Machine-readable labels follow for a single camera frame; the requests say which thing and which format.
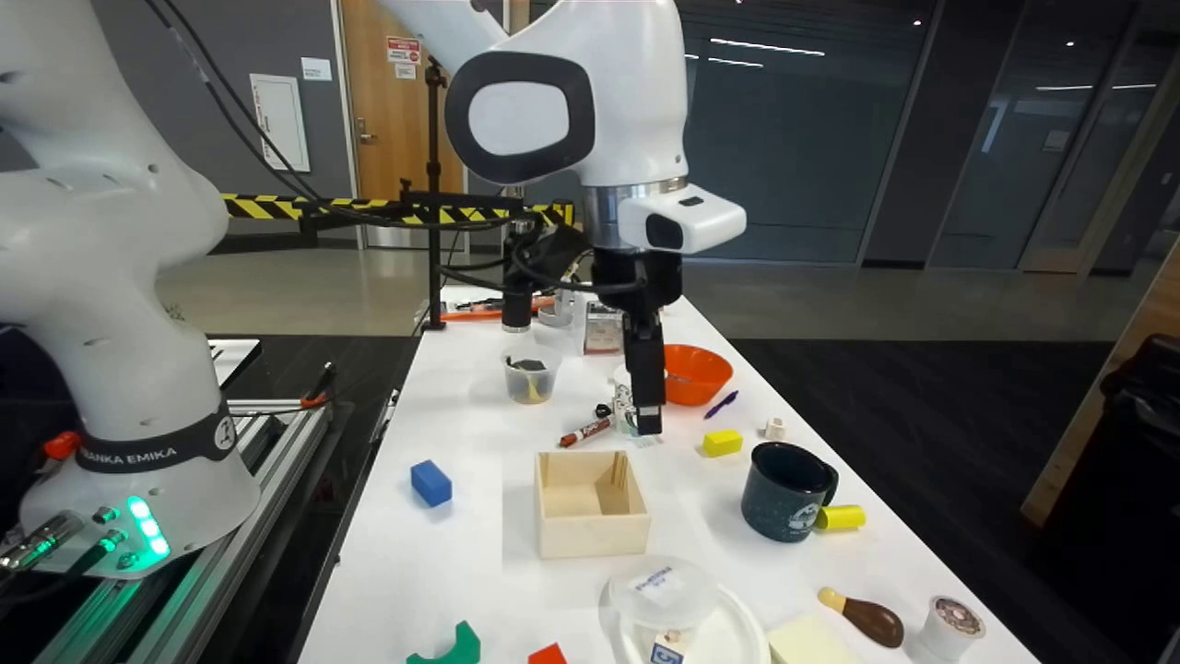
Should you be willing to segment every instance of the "blue block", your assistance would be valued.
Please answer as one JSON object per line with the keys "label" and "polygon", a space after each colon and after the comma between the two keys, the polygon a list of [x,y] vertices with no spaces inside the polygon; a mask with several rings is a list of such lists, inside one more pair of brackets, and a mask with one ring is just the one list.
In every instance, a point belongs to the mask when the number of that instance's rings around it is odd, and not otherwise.
{"label": "blue block", "polygon": [[451,501],[451,477],[436,459],[419,459],[409,468],[411,493],[431,510]]}

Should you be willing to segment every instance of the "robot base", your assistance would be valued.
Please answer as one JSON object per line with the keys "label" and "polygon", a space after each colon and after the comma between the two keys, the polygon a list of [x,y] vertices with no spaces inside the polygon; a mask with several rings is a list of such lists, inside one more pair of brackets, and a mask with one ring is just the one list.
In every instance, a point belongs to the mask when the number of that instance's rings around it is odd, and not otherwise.
{"label": "robot base", "polygon": [[99,579],[145,579],[161,565],[194,553],[259,505],[259,484],[238,453],[221,459],[191,456],[158,471],[87,471],[65,459],[38,484],[20,501],[20,531],[38,531],[52,517],[79,522],[38,570],[71,570],[92,547],[105,547],[104,562],[83,569]]}

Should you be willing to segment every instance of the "doorway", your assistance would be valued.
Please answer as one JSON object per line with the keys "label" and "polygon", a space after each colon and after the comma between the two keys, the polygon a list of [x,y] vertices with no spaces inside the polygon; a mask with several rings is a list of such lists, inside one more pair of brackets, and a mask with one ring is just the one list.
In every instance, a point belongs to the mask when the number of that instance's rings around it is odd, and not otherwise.
{"label": "doorway", "polygon": [[[340,0],[351,140],[362,199],[426,189],[426,51],[374,0]],[[438,140],[442,190],[464,190],[464,166]]]}

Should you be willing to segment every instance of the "white cylinder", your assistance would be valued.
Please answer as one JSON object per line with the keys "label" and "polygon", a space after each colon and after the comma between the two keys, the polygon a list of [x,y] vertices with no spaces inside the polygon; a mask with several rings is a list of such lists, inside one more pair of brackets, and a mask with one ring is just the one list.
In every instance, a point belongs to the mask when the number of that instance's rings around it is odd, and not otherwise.
{"label": "white cylinder", "polygon": [[931,597],[924,625],[905,635],[913,664],[957,661],[983,635],[979,618],[951,597]]}

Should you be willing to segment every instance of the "small wooden crate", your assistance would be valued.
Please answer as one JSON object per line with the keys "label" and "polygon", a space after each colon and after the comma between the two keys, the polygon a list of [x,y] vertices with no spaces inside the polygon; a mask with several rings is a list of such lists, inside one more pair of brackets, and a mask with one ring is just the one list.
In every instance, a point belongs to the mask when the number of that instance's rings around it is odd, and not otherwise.
{"label": "small wooden crate", "polygon": [[625,453],[539,456],[542,557],[620,557],[649,547],[649,510]]}

